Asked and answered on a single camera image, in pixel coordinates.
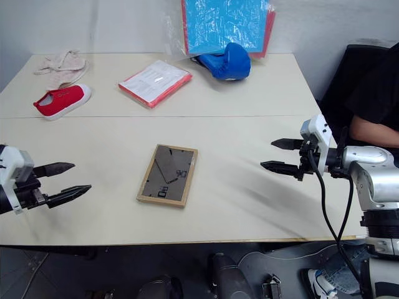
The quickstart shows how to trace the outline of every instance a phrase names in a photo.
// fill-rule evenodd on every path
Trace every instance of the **red canvas shoe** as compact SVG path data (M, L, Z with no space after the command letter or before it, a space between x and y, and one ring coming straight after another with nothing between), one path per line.
M50 90L33 105L44 115L46 120L57 120L87 102L90 95L91 91L87 85L78 84L63 89Z

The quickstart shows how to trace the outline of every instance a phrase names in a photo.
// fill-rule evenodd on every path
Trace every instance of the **black shirt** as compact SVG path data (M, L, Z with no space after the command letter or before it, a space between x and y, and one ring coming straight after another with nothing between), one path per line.
M363 76L345 106L364 120L399 131L399 44Z

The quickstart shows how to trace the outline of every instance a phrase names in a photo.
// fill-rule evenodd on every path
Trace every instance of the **blue boxing glove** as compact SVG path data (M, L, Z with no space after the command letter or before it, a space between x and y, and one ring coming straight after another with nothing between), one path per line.
M235 42L230 42L224 54L202 54L196 60L220 80L242 80L249 75L251 59L247 51Z

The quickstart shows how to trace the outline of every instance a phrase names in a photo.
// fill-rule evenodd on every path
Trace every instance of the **white table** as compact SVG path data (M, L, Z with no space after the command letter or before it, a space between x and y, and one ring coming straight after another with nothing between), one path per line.
M243 82L217 82L200 66L176 65L192 81L148 110L116 87L156 55L91 55L92 70L80 82L93 88L84 106L45 121L32 106L46 78L32 75L32 56L0 94L0 141L28 150L36 165L65 161L76 167L41 179L42 192L92 184L80 198L48 209L0 216L0 244L110 245L243 240L330 239L316 176L303 182L267 172L259 162L298 164L297 151L270 145L300 138L302 122L319 109L291 54L254 63ZM198 149L184 209L135 198L157 143ZM324 175L327 210L338 229L349 184ZM353 199L344 235L364 235Z

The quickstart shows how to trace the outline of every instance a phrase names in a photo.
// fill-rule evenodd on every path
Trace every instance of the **black cable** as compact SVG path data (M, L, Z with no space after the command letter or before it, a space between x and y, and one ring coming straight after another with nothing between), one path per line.
M348 255L346 254L344 248L341 246L341 237L342 234L344 232L347 220L348 220L348 216L349 216L349 210L350 210L350 205L352 204L352 196L353 196L353 181L352 178L349 178L349 198L348 198L348 203L347 203L347 208L345 211L345 216L344 219L342 221L342 225L339 231L338 236L335 234L334 229L331 226L331 223L329 221L329 218L327 216L327 211L325 208L325 185L324 185L324 181L323 181L323 177L320 174L320 171L317 169L317 165L315 162L315 159L313 157L313 152L312 150L308 151L308 159L309 159L309 163L312 166L313 171L316 173L317 178L319 179L320 182L320 187L322 190L322 210L323 210L323 216L324 216L324 220L327 223L327 226L329 227L329 230L331 231L331 234L334 237L335 243L337 244L337 248L339 253L341 254L342 258L344 259L345 263L348 265L348 268L350 269L350 271L352 272L352 274L354 275L354 277L356 278L356 280L358 281L358 283L360 284L360 276L357 273L355 266L353 265L352 261L349 259Z

